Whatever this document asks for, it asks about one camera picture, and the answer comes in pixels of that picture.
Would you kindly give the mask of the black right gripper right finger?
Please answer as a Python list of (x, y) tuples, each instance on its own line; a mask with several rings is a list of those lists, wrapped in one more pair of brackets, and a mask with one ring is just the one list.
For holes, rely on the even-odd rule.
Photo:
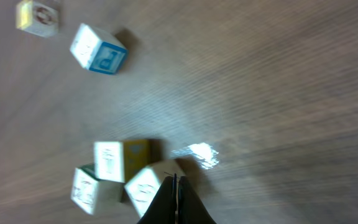
[(186, 176), (178, 184), (178, 224), (216, 224)]

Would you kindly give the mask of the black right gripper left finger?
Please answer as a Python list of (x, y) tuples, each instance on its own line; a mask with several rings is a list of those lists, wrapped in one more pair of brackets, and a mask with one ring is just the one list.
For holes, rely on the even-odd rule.
[(137, 224), (175, 224), (177, 210), (177, 177), (162, 182), (146, 213)]

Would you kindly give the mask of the bird picture red block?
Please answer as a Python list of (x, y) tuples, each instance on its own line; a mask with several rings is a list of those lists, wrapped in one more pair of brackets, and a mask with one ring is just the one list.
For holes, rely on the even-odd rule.
[(185, 175), (178, 163), (164, 160), (144, 167), (124, 186), (136, 212), (142, 218), (167, 176)]

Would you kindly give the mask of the number four wooden block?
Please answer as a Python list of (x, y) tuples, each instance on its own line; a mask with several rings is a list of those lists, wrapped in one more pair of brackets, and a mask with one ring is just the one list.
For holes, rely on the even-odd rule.
[(148, 164), (150, 142), (147, 139), (94, 143), (95, 173), (99, 179), (126, 183)]

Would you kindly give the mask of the cat picture red block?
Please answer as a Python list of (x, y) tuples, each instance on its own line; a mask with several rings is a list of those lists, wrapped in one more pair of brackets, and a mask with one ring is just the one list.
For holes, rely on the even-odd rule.
[(88, 215), (100, 215), (121, 202), (123, 183), (96, 177), (94, 164), (76, 167), (71, 199)]

